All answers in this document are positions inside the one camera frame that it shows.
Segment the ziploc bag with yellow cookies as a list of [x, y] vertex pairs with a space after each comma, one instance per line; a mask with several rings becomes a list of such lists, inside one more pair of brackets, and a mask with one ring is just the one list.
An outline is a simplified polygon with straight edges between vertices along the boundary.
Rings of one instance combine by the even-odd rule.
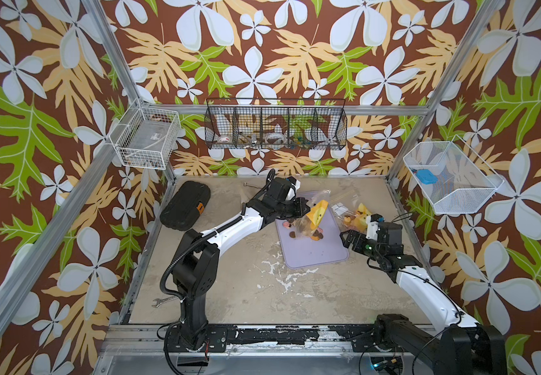
[[300, 219], [309, 220], [313, 223], [312, 228], [320, 227], [329, 206], [330, 190], [306, 192], [303, 197], [307, 200], [310, 211]]

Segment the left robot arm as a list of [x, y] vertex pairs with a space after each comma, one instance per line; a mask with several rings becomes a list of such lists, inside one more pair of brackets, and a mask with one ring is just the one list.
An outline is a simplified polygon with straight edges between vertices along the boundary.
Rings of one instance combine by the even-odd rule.
[[297, 195], [300, 182], [294, 177], [276, 177], [271, 170], [265, 185], [242, 203], [234, 217], [207, 231], [190, 229], [183, 234], [170, 264], [162, 273], [159, 288], [180, 302], [180, 345], [195, 351], [206, 340], [206, 294], [217, 278], [220, 257], [242, 239], [275, 220], [304, 217], [311, 211], [307, 199]]

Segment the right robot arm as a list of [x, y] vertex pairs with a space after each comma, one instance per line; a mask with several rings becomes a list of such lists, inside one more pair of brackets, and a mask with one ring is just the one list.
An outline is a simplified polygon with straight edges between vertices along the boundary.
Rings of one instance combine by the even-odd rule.
[[428, 334], [402, 314], [381, 314], [372, 331], [374, 344], [402, 348], [434, 374], [505, 374], [505, 340], [500, 332], [466, 314], [420, 261], [404, 252], [401, 237], [401, 225], [385, 221], [371, 221], [366, 232], [350, 229], [340, 234], [342, 245], [367, 256], [367, 265], [403, 289], [437, 331]]

